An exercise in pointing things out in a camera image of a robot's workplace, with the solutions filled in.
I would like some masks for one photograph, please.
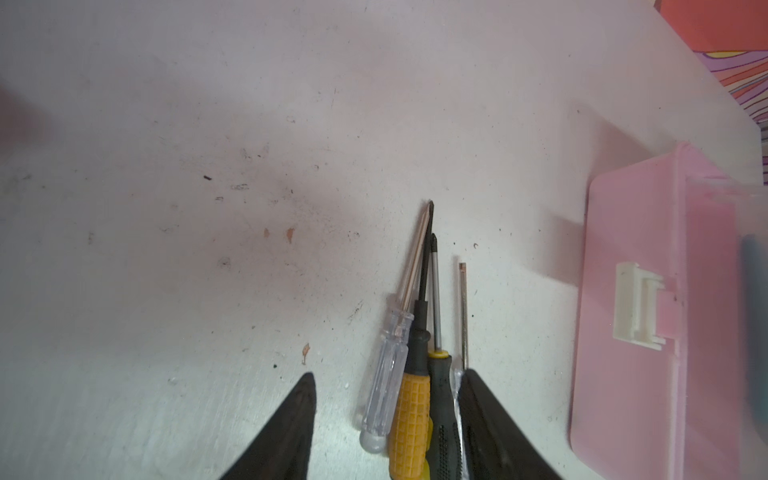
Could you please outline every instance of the white plastic latch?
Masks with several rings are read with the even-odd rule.
[[[614,338],[661,350],[667,341],[656,336],[656,299],[664,278],[634,262],[616,266]]]

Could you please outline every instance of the black screwdriver handle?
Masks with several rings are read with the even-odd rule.
[[[432,440],[427,451],[430,480],[461,480],[462,454],[458,423],[451,391],[451,356],[435,358],[430,354],[427,369],[430,376],[429,417]]]

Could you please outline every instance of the screwdriver shaft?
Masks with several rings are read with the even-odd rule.
[[[467,356],[467,264],[458,265],[458,281],[462,289],[462,366],[464,370],[469,369],[469,358]]]
[[[432,234],[432,313],[435,317],[434,335],[435,350],[442,350],[442,335],[440,333],[440,282],[437,267],[437,236]]]

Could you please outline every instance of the dirty white surface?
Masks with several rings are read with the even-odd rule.
[[[444,343],[461,259],[472,366],[598,478],[567,440],[588,178],[677,140],[761,178],[756,126],[648,2],[0,12],[4,478],[217,478],[305,371],[310,478],[388,478],[353,410],[428,198]]]

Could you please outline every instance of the yellow screwdriver handle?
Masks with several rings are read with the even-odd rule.
[[[389,474],[393,480],[419,480],[429,428],[429,377],[403,373],[389,432]]]

